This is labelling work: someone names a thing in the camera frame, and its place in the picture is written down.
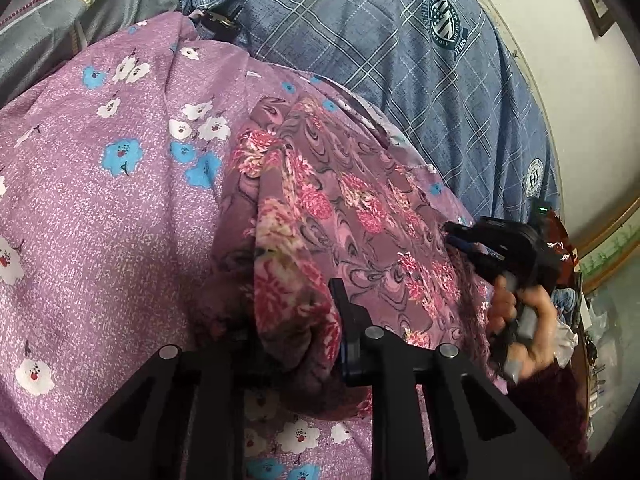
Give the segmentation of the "person's right hand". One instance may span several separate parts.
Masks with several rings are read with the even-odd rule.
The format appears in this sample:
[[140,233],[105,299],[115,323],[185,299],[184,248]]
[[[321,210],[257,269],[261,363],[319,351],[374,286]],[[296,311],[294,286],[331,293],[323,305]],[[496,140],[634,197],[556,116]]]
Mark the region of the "person's right hand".
[[512,385],[532,378],[555,360],[556,310],[537,285],[515,290],[499,275],[487,315],[487,338],[498,373]]

